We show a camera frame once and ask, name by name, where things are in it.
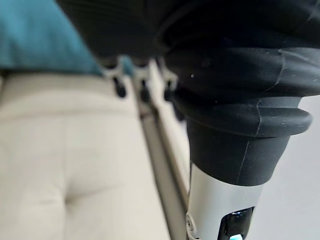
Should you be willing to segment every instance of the beige pants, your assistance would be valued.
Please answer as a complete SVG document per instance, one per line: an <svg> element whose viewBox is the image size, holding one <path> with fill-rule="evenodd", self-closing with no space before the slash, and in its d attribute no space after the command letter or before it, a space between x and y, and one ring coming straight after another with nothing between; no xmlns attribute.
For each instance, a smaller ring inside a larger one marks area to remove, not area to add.
<svg viewBox="0 0 320 240"><path fill-rule="evenodd" d="M0 93L0 240L168 240L135 96L13 74Z"/></svg>

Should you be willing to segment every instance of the teal shirt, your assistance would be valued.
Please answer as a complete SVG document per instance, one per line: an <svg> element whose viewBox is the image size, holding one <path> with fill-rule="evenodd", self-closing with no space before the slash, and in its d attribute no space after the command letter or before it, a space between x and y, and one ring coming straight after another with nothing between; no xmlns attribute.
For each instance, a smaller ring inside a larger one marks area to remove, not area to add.
<svg viewBox="0 0 320 240"><path fill-rule="evenodd" d="M102 75L54 0L0 0L0 69Z"/></svg>

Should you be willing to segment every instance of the blue light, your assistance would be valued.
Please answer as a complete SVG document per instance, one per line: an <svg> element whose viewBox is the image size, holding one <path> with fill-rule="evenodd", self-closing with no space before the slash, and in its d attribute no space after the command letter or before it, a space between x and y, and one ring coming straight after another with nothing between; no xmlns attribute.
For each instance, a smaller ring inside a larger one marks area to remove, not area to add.
<svg viewBox="0 0 320 240"><path fill-rule="evenodd" d="M230 240L243 240L243 238L242 238L242 236L239 234L239 235L235 235L235 236L230 237Z"/></svg>

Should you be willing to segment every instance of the black rubber handle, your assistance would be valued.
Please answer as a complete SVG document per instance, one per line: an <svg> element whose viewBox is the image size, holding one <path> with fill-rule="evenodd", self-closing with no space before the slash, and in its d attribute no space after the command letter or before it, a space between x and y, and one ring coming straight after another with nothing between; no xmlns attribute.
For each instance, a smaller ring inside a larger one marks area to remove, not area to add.
<svg viewBox="0 0 320 240"><path fill-rule="evenodd" d="M319 1L213 0L181 12L159 42L179 76L191 161L223 182L261 185L312 121L298 104L320 94Z"/></svg>

